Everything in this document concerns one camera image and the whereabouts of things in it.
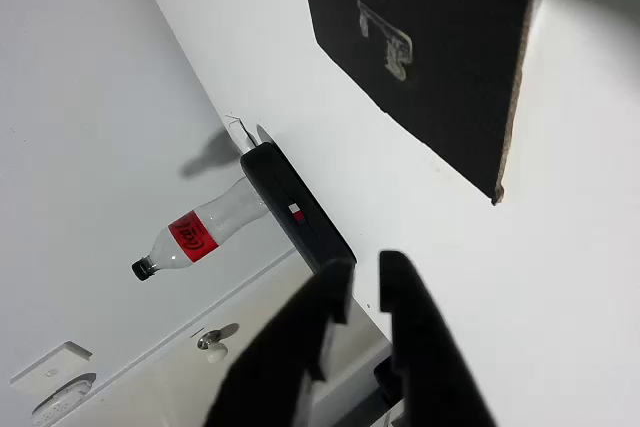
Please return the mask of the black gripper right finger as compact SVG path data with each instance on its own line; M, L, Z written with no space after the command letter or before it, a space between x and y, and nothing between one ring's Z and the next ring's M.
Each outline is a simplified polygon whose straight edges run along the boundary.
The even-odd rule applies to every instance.
M436 302L402 252L379 253L380 310L391 316L394 371L408 426L493 426Z

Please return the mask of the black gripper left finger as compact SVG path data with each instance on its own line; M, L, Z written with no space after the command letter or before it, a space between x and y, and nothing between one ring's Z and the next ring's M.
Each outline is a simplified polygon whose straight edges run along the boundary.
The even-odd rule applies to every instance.
M327 380L334 328L348 323L355 263L333 259L267 322L228 369L206 426L306 426Z

